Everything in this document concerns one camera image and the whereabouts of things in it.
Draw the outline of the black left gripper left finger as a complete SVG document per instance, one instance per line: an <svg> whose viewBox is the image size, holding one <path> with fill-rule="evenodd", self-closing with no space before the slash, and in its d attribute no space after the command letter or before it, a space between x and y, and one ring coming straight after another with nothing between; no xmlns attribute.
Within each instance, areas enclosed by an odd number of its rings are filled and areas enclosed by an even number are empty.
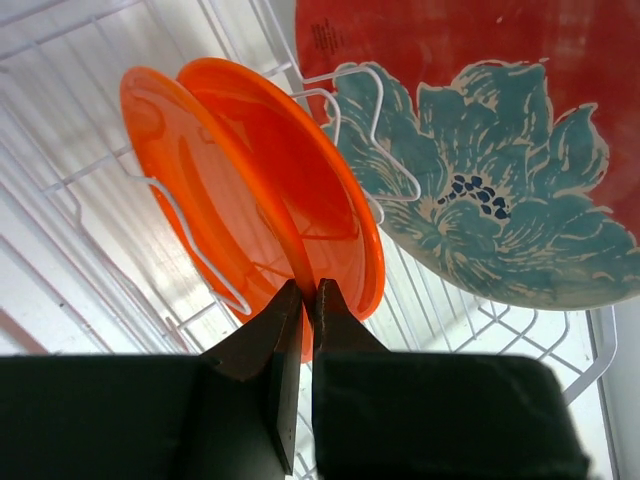
<svg viewBox="0 0 640 480"><path fill-rule="evenodd" d="M302 294L288 280L252 320L202 356L205 475L292 473L302 333Z"/></svg>

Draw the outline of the orange plastic plate front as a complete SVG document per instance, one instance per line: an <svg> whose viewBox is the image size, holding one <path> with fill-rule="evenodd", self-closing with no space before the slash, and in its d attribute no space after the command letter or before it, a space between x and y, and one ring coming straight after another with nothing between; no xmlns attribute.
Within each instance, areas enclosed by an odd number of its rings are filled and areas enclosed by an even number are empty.
<svg viewBox="0 0 640 480"><path fill-rule="evenodd" d="M213 295L247 323L293 279L310 307L317 287L309 257L242 137L149 67L126 71L120 103L140 179Z"/></svg>

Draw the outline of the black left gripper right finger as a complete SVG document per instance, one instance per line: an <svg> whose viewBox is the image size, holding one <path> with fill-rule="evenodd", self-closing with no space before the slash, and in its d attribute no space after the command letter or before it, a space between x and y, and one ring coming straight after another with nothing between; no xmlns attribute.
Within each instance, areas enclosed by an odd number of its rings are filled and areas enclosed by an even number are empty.
<svg viewBox="0 0 640 480"><path fill-rule="evenodd" d="M388 352L351 313L334 279L320 280L310 321L314 360L329 352Z"/></svg>

